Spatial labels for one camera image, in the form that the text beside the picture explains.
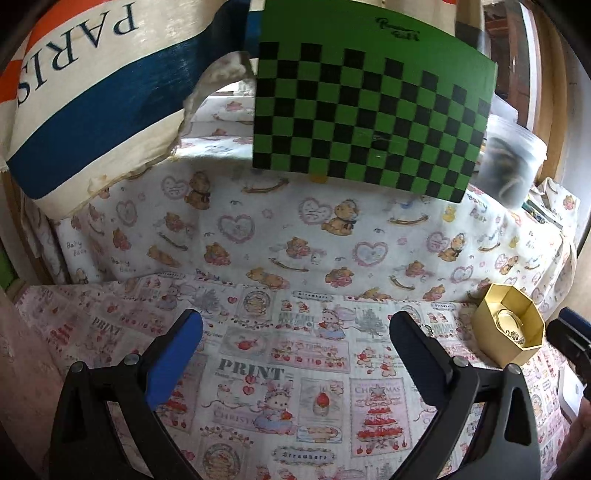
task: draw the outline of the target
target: jewelry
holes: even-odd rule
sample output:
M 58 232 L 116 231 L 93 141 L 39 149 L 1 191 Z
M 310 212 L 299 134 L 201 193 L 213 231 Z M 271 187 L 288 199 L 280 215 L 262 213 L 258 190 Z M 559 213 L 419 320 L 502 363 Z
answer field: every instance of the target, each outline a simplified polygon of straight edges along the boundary
M 507 329 L 507 323 L 514 323 L 515 330 Z M 521 332 L 523 322 L 521 319 L 512 311 L 508 309 L 501 309 L 495 314 L 495 324 L 501 332 L 505 332 L 507 337 L 513 340 L 517 345 L 523 345 L 525 343 L 525 336 Z

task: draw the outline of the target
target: black square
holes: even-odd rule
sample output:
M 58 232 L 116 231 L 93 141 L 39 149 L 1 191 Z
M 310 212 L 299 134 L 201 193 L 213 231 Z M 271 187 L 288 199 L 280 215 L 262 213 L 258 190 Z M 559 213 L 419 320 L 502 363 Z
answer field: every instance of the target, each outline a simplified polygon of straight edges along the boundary
M 333 132 L 333 141 L 341 143 L 351 143 L 353 141 L 353 126 L 335 124 Z
M 469 108 L 464 108 L 464 114 L 462 115 L 462 123 L 470 125 L 470 127 L 473 127 L 474 122 L 476 122 L 476 112 L 474 110 L 470 110 Z
M 330 142 L 327 140 L 312 140 L 311 157 L 329 158 L 330 157 Z
M 449 201 L 453 202 L 453 203 L 460 203 L 462 201 L 462 199 L 464 198 L 464 192 L 465 192 L 465 190 L 453 189 L 453 192 L 452 192 L 452 195 L 450 196 Z
M 291 137 L 283 135 L 273 135 L 272 138 L 273 153 L 289 153 L 291 150 Z
M 262 41 L 259 43 L 259 58 L 263 60 L 276 60 L 279 53 L 279 42 Z
M 273 117 L 272 116 L 257 116 L 254 125 L 254 133 L 263 135 L 272 135 L 273 133 Z
M 254 152 L 252 154 L 252 166 L 255 168 L 271 169 L 271 154 Z
M 422 179 L 428 180 L 431 178 L 432 171 L 433 171 L 433 165 L 422 161 L 418 165 L 417 177 L 421 177 Z
M 427 188 L 425 189 L 425 195 L 429 197 L 436 197 L 439 195 L 439 190 L 441 190 L 441 184 L 437 183 L 436 181 L 430 181 L 427 184 Z
M 390 115 L 396 115 L 396 108 L 398 106 L 398 99 L 396 97 L 390 97 L 390 95 L 382 94 L 379 97 L 379 111 L 382 113 L 388 113 Z
M 367 167 L 365 169 L 365 177 L 363 181 L 365 183 L 373 183 L 374 185 L 379 185 L 380 180 L 382 180 L 382 169 L 376 167 Z
M 464 105 L 466 103 L 466 96 L 468 92 L 465 91 L 462 87 L 458 87 L 458 85 L 453 86 L 453 93 L 452 93 L 452 100 L 454 102 L 459 103 L 460 105 Z
M 413 176 L 401 173 L 398 177 L 398 181 L 396 182 L 396 188 L 401 190 L 410 190 L 410 187 L 413 186 L 413 180 Z
M 362 88 L 372 92 L 379 92 L 382 89 L 382 76 L 374 72 L 364 72 Z
M 290 170 L 298 173 L 308 173 L 310 168 L 310 157 L 292 155 L 290 158 Z
M 482 98 L 478 99 L 478 113 L 484 117 L 488 117 L 488 112 L 491 110 L 491 104 L 486 103 Z
M 457 177 L 459 173 L 453 170 L 448 170 L 445 174 L 445 178 L 443 179 L 443 183 L 445 185 L 449 185 L 450 187 L 454 187 L 457 182 Z
M 256 80 L 257 97 L 275 96 L 275 79 L 257 79 Z
M 372 138 L 371 148 L 374 150 L 381 150 L 382 152 L 388 151 L 388 146 L 390 145 L 390 135 L 384 132 L 374 132 L 374 137 Z
M 420 160 L 421 155 L 423 154 L 423 147 L 424 147 L 424 144 L 419 143 L 419 142 L 415 142 L 414 140 L 409 140 L 408 145 L 407 145 L 406 156 Z
M 359 103 L 359 89 L 347 85 L 340 86 L 339 103 L 341 105 L 357 106 Z
M 358 127 L 363 128 L 370 128 L 374 129 L 375 127 L 375 118 L 377 116 L 376 112 L 371 110 L 366 110 L 365 108 L 360 108 L 357 110 L 357 123 Z
M 436 92 L 438 81 L 439 81 L 439 77 L 437 75 L 434 75 L 431 72 L 427 72 L 426 70 L 423 70 L 423 78 L 421 80 L 421 87 L 426 88 L 427 90 L 431 90 L 432 92 Z
M 431 121 L 431 110 L 422 105 L 417 105 L 417 111 L 414 114 L 414 121 L 421 125 L 429 125 Z
M 476 129 L 472 130 L 472 136 L 470 137 L 470 144 L 474 145 L 475 147 L 480 148 L 483 140 L 484 140 L 484 133 L 479 132 Z
M 312 138 L 313 131 L 313 120 L 308 118 L 294 118 L 294 137 Z
M 438 147 L 441 143 L 442 137 L 443 132 L 435 130 L 434 128 L 430 128 L 429 133 L 427 134 L 427 141 L 425 143 L 427 145 L 431 145 L 432 147 Z
M 336 115 L 336 103 L 316 102 L 316 119 L 325 122 L 334 122 Z
M 277 78 L 278 79 L 296 79 L 297 78 L 297 60 L 277 60 Z
M 351 145 L 351 155 L 349 161 L 351 163 L 359 163 L 365 165 L 368 160 L 369 149 L 367 147 L 358 147 L 357 145 Z
M 329 162 L 329 170 L 327 175 L 329 177 L 337 177 L 344 179 L 347 173 L 347 162 L 331 160 Z
M 394 131 L 392 133 L 394 135 L 398 135 L 399 137 L 408 138 L 412 125 L 413 123 L 410 120 L 406 120 L 405 118 L 396 118 Z
M 316 96 L 318 95 L 318 82 L 312 80 L 298 80 L 296 91 L 297 98 L 316 100 Z
M 350 48 L 345 49 L 345 55 L 343 58 L 343 65 L 345 67 L 351 67 L 352 69 L 362 69 L 364 60 L 364 51 L 351 50 Z
M 300 60 L 320 61 L 322 45 L 317 43 L 303 43 L 300 47 Z
M 449 103 L 449 98 L 445 98 L 437 94 L 435 96 L 435 105 L 433 105 L 433 110 L 439 113 L 443 113 L 443 115 L 447 115 L 449 111 Z
M 404 157 L 402 155 L 396 155 L 396 153 L 391 153 L 386 157 L 386 165 L 384 169 L 390 171 L 400 171 L 402 168 L 402 161 Z
M 462 168 L 460 169 L 460 173 L 462 175 L 466 175 L 467 177 L 469 177 L 470 175 L 472 175 L 473 170 L 474 170 L 474 162 L 471 162 L 470 160 L 465 160 L 464 163 L 462 164 Z
M 407 100 L 411 103 L 417 103 L 418 87 L 412 83 L 403 82 L 402 91 L 400 92 L 400 98 Z
M 455 118 L 447 117 L 447 122 L 445 124 L 445 133 L 451 135 L 452 137 L 456 137 L 458 132 L 460 131 L 460 122 L 458 122 Z
M 446 152 L 445 150 L 440 150 L 439 154 L 437 155 L 437 160 L 435 165 L 439 165 L 440 167 L 448 168 L 449 162 L 452 160 L 452 154 Z
M 393 60 L 393 59 L 386 59 L 386 65 L 384 67 L 384 75 L 388 75 L 389 77 L 393 77 L 395 79 L 402 79 L 402 72 L 404 71 L 404 63 Z
M 330 63 L 320 64 L 320 81 L 325 83 L 340 83 L 339 65 L 332 65 Z
M 294 116 L 296 109 L 296 101 L 293 98 L 276 98 L 275 109 L 273 115 L 275 116 Z
M 466 151 L 468 150 L 468 143 L 460 140 L 459 138 L 456 140 L 456 146 L 453 149 L 453 152 L 458 155 L 459 157 L 463 157 L 466 155 Z

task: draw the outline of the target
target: metal screw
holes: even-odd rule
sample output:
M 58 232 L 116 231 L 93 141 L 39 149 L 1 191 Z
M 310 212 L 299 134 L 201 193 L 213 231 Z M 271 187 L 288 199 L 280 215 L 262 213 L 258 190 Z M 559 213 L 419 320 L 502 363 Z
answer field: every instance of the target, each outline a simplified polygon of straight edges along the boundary
M 75 374 L 82 372 L 82 369 L 85 367 L 85 363 L 84 362 L 74 362 L 72 364 L 72 366 L 70 367 L 70 372 L 73 372 Z
M 468 360 L 466 360 L 464 357 L 456 355 L 453 358 L 453 363 L 460 368 L 464 368 L 467 367 L 468 365 L 470 365 L 470 362 Z
M 515 375 L 519 375 L 521 373 L 521 368 L 519 368 L 519 366 L 515 364 L 507 365 L 507 370 L 509 370 L 509 372 Z
M 137 353 L 130 353 L 128 355 L 125 355 L 125 358 L 123 359 L 123 363 L 125 365 L 136 365 L 139 362 L 139 355 Z

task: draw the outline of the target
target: orange stripe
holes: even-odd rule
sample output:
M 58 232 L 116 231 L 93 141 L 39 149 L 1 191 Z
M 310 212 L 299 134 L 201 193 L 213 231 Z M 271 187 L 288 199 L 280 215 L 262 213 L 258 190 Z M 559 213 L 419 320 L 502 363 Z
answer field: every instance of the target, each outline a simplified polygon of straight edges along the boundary
M 25 52 L 28 52 L 35 43 L 50 31 L 67 22 L 72 17 L 109 1 L 111 0 L 60 0 L 37 22 L 31 31 L 31 37 L 29 38 Z
M 18 79 L 21 75 L 22 60 L 8 63 L 4 73 L 0 75 L 0 103 L 14 100 L 17 97 Z

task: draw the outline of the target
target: human hand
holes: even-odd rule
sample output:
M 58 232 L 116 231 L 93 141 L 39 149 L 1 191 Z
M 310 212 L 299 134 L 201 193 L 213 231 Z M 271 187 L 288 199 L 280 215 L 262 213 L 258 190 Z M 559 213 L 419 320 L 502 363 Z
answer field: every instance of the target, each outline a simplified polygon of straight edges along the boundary
M 570 426 L 569 434 L 565 437 L 564 443 L 556 456 L 556 465 L 562 465 L 566 459 L 579 446 L 586 431 L 591 430 L 591 403 L 586 398 L 581 399 L 579 416 Z

